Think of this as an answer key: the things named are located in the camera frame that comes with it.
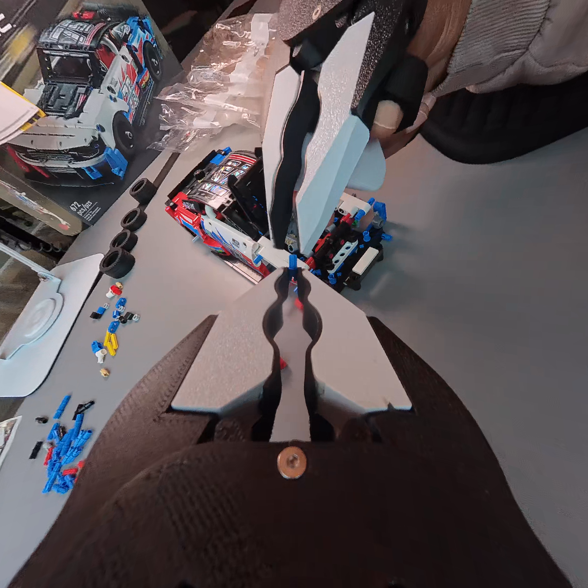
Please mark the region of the toy car set box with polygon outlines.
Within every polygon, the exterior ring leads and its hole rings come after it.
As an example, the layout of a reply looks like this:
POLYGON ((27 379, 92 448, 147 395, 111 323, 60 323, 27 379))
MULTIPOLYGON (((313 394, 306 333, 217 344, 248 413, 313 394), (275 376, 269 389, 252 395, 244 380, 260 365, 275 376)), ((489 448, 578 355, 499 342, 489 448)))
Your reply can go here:
POLYGON ((1 200, 65 235, 156 157, 156 96, 180 73, 155 1, 1 1, 1 83, 42 116, 1 141, 1 200))

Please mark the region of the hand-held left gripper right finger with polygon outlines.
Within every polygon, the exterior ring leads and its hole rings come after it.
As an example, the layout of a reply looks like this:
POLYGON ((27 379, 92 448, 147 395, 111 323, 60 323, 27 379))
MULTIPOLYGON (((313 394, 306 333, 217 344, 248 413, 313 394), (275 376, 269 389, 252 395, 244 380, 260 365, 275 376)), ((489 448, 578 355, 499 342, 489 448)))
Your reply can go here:
POLYGON ((364 311, 309 270, 299 271, 298 297, 311 338, 305 393, 312 413, 367 415, 412 408, 364 311))

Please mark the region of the holographic sticker sheet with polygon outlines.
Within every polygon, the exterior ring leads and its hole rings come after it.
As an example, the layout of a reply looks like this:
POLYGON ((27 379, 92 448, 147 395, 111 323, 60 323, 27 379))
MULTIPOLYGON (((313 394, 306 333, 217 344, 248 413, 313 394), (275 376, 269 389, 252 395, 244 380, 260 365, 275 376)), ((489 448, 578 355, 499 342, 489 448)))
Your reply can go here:
POLYGON ((19 423, 22 416, 14 416, 1 422, 1 459, 0 465, 4 463, 5 458, 11 448, 11 444, 17 434, 19 423))

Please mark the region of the red brick assembly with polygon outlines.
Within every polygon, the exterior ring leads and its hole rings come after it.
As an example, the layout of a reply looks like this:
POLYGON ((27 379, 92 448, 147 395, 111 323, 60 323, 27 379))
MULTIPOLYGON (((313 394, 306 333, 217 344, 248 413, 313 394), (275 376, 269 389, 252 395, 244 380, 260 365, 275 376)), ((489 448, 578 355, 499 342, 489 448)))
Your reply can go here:
MULTIPOLYGON (((295 299, 295 307, 298 308, 298 310, 300 310, 301 312, 303 312, 303 303, 299 298, 295 299)), ((284 370, 287 367, 287 361, 282 356, 280 356, 280 369, 284 370)))

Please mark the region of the pile of blue brick pins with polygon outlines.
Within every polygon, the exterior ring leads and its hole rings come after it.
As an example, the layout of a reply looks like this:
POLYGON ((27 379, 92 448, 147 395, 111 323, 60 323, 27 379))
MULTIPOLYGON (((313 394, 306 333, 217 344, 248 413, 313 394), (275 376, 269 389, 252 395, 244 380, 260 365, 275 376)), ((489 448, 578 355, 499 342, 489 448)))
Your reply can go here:
POLYGON ((72 421, 65 423, 62 418, 70 400, 70 394, 63 397, 52 416, 52 426, 46 438, 36 442, 29 457, 35 459, 41 450, 45 450, 43 467, 47 479, 41 491, 44 495, 52 492, 66 495, 73 490, 85 464, 81 454, 93 436, 92 429, 84 428, 84 417, 94 407, 95 400, 79 403, 72 421))

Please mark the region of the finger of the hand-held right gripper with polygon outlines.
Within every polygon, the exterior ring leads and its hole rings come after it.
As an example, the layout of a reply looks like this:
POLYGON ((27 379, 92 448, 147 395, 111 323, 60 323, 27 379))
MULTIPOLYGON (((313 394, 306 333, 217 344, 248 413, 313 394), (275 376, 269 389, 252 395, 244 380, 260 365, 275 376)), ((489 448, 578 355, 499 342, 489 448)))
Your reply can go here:
POLYGON ((372 12, 349 26, 320 70, 320 113, 296 195, 299 250, 305 256, 320 238, 369 140, 367 126, 351 106, 374 16, 372 12))
POLYGON ((262 140, 270 240, 284 248, 293 193, 303 169, 303 144, 319 116, 318 85, 311 71, 285 65, 276 72, 262 140))

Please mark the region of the person's right forearm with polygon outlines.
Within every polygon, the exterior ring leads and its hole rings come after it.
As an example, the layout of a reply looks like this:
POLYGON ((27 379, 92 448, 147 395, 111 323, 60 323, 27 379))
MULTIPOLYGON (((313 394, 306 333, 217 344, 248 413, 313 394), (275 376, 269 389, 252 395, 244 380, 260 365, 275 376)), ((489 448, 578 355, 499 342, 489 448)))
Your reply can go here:
POLYGON ((587 1, 472 1, 437 97, 556 85, 587 72, 587 1))

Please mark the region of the person's right hand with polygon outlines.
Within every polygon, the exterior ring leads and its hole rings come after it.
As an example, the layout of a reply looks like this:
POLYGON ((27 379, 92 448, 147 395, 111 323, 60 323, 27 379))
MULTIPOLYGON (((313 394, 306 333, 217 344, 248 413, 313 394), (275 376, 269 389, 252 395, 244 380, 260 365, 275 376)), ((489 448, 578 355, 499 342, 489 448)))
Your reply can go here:
MULTIPOLYGON (((428 1, 419 29, 408 47, 408 53, 428 67, 425 95, 445 78, 470 6, 471 1, 428 1)), ((393 101, 384 100, 377 108, 371 136, 384 141, 393 136, 400 122, 401 107, 393 101)))

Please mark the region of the toy brick race car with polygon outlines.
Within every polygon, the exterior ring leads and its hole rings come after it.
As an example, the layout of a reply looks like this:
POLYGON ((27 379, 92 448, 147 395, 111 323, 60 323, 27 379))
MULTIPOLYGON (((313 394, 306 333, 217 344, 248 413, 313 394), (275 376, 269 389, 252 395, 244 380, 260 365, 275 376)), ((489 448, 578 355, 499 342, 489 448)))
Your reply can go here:
POLYGON ((170 193, 165 211, 254 283, 296 264, 337 292, 359 290, 383 260, 384 243, 392 240, 385 230, 386 204, 344 192, 310 253, 301 251, 294 221, 283 246, 275 248, 269 238, 260 146, 211 152, 170 193))

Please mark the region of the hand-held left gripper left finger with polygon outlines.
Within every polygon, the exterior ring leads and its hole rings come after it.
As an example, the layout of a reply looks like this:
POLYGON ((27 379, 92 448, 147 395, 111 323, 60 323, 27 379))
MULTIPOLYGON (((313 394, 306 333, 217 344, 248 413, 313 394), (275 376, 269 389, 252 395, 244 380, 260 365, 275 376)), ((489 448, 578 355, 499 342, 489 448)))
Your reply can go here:
POLYGON ((282 394, 275 337, 288 293, 288 269, 278 269, 220 312, 172 408, 226 416, 252 403, 273 412, 282 394))

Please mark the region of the grey desk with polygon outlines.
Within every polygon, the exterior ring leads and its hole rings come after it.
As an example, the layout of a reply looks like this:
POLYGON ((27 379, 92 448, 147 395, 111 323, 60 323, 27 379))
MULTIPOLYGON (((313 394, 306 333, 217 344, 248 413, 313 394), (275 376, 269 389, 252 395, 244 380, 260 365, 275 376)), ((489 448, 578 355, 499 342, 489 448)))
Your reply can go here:
MULTIPOLYGON (((88 453, 131 388, 205 317, 252 287, 164 212, 169 191, 217 146, 250 148, 227 129, 184 153, 147 209, 123 278, 140 320, 121 328, 103 378, 91 342, 107 317, 103 276, 52 371, 21 404, 1 467, 1 587, 43 539, 69 496, 42 493, 31 460, 64 395, 67 418, 95 401, 88 453)), ((496 165, 463 165, 418 136, 387 160, 376 193, 389 220, 385 258, 346 296, 376 316, 453 388, 495 451, 529 522, 575 587, 587 587, 587 129, 496 165)))

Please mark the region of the cluster of blue black bricks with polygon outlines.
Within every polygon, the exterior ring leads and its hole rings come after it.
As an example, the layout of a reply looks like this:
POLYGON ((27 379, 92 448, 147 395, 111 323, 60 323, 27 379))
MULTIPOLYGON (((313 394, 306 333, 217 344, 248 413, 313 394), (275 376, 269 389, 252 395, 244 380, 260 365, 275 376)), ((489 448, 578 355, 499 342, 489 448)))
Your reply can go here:
MULTIPOLYGON (((134 313, 134 312, 127 310, 127 299, 126 298, 124 298, 124 297, 119 298, 115 302, 114 307, 112 309, 112 320, 110 321, 110 323, 107 326, 107 331, 115 333, 116 337, 117 337, 117 331, 121 326, 130 324, 130 323, 136 323, 136 322, 140 321, 140 318, 141 318, 141 316, 138 313, 134 313)), ((91 349, 92 349, 93 354, 95 351, 97 351, 100 348, 105 348, 104 340, 103 341, 95 340, 91 343, 91 349)))

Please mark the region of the brick instruction booklet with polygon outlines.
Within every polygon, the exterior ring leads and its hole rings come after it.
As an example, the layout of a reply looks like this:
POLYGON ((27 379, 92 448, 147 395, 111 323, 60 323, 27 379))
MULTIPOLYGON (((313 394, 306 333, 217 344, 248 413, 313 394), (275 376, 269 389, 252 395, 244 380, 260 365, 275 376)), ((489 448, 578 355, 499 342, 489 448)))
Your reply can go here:
POLYGON ((34 103, 1 83, 1 144, 11 142, 45 116, 34 103))

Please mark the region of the white monitor stand base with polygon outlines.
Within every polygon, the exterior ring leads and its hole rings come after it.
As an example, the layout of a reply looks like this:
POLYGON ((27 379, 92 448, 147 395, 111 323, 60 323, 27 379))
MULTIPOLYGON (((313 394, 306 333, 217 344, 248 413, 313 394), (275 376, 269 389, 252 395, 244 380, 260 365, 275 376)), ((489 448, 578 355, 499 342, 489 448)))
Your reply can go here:
POLYGON ((24 398, 47 378, 85 301, 100 279, 103 254, 42 268, 22 254, 1 250, 31 268, 40 283, 1 343, 1 397, 24 398))

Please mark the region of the clear plastic bag pile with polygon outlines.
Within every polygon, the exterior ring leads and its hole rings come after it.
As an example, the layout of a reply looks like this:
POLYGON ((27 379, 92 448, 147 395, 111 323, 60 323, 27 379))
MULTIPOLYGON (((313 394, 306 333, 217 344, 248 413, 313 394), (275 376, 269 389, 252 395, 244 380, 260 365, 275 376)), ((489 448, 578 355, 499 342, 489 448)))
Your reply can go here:
POLYGON ((159 92, 159 132, 149 148, 185 152, 232 125, 259 128, 276 31, 277 13, 214 24, 198 42, 184 78, 159 92))

